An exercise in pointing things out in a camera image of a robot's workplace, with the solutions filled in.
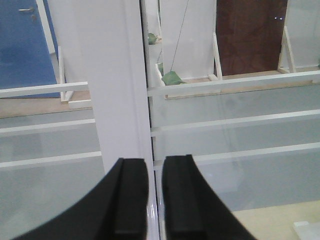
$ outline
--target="white wall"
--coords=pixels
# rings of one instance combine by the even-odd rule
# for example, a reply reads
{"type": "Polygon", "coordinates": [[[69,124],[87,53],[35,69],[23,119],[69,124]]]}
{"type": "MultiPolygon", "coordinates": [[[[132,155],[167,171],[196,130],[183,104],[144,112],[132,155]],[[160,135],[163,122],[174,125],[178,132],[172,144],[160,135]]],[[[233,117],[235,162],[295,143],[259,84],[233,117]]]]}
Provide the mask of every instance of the white wall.
{"type": "Polygon", "coordinates": [[[290,0],[286,24],[297,67],[317,66],[320,58],[320,3],[290,0]]]}
{"type": "MultiPolygon", "coordinates": [[[[186,0],[160,0],[164,73],[171,69],[186,0]]],[[[208,77],[213,73],[215,0],[190,0],[172,70],[181,78],[208,77]]]]}
{"type": "Polygon", "coordinates": [[[158,14],[158,0],[145,1],[145,11],[147,16],[148,32],[155,35],[161,34],[158,14]]]}
{"type": "Polygon", "coordinates": [[[80,35],[76,31],[76,19],[72,0],[48,0],[51,19],[58,45],[64,56],[64,68],[68,83],[87,81],[80,35]]]}

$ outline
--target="floor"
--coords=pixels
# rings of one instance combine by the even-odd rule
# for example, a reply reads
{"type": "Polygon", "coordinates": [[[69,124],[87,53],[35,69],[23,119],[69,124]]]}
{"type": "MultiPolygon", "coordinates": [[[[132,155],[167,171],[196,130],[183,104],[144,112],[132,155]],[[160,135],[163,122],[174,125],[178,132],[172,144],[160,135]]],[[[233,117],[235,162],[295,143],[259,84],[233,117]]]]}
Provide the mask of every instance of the floor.
{"type": "MultiPolygon", "coordinates": [[[[78,91],[73,94],[71,101],[88,99],[89,91],[78,91]]],[[[0,99],[0,119],[75,110],[79,109],[69,109],[69,105],[61,103],[60,98],[0,99]]]]}
{"type": "Polygon", "coordinates": [[[300,240],[294,222],[320,222],[320,200],[235,211],[233,214],[258,240],[300,240]]]}

